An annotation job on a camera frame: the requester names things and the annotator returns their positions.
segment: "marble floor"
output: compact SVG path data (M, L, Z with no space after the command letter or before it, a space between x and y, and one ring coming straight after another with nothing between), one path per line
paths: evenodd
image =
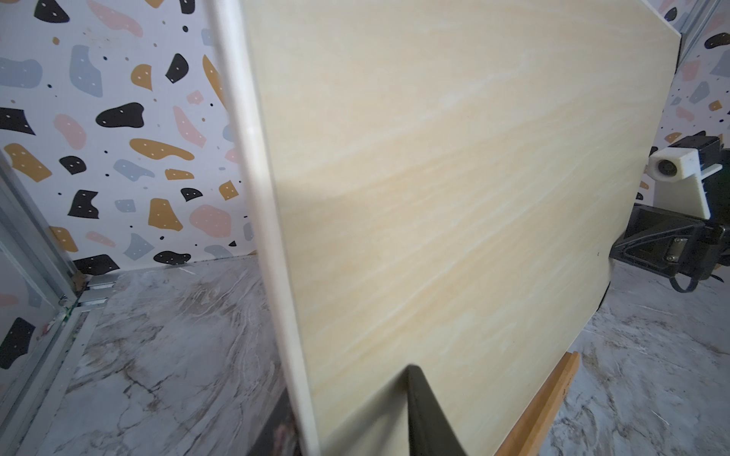
M115 288L38 456L245 455L285 386L256 257Z
M617 264L540 456L730 455L728 270L680 294Z
M723 275L682 295L617 264L571 347L582 365L541 456L730 455ZM277 445L259 433L291 410L277 405L284 380L256 257L132 271L115 287L38 456L237 456Z

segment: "light wood panel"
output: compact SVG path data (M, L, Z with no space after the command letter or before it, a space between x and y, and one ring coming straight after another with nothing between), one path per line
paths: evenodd
M306 451L405 455L415 363L493 454L603 296L679 36L635 0L213 3Z

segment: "terrazzo pattern wall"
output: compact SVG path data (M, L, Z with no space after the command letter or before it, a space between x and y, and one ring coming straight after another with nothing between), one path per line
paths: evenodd
M672 24L675 30L680 30L689 18L697 0L649 0L649 4L664 16L664 19Z
M722 1L672 81L652 150L700 131L724 140L729 128L730 1ZM654 181L645 174L637 201L653 199Z
M0 153L81 272L254 250L202 6L0 0Z

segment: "wooden strip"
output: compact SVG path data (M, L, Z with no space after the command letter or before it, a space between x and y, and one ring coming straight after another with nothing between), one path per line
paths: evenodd
M535 456L580 367L580 353L566 353L494 456Z

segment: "black cable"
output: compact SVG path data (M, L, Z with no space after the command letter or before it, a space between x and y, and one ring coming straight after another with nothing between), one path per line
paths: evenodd
M674 277L669 278L669 283L672 284L672 288L674 288L676 291L680 293L691 293L694 291L695 288L697 288L697 284L699 284L699 280L690 279L689 285L687 285L687 288L682 288L680 284L677 283L677 279Z

